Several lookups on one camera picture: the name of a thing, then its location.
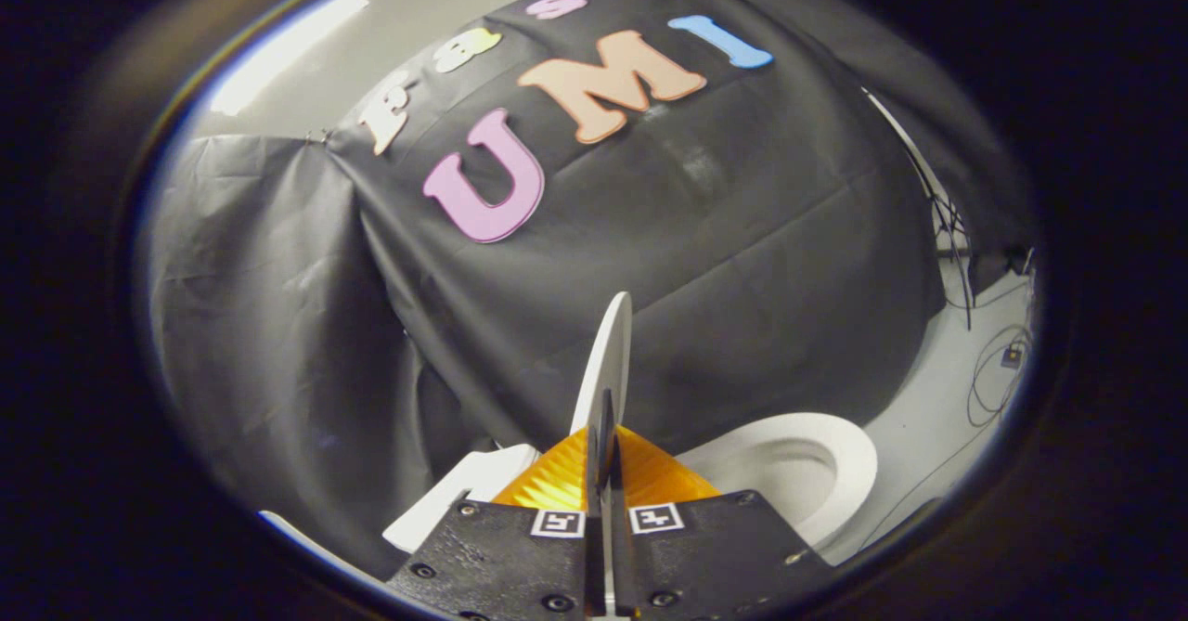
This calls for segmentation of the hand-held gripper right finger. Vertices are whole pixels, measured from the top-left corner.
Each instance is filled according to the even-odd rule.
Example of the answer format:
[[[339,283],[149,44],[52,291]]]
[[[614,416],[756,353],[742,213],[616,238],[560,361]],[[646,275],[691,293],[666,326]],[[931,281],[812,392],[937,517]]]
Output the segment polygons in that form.
[[[759,492],[718,493],[617,427],[609,456],[611,612],[631,620],[772,620],[836,579]]]

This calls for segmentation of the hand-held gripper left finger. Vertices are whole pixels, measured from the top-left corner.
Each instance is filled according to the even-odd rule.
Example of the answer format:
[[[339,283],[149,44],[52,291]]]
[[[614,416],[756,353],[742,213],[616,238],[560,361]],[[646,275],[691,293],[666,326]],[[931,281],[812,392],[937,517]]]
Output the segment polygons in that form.
[[[609,393],[583,431],[583,511],[541,511],[459,496],[388,587],[466,620],[587,620],[607,613],[602,496],[609,474]]]

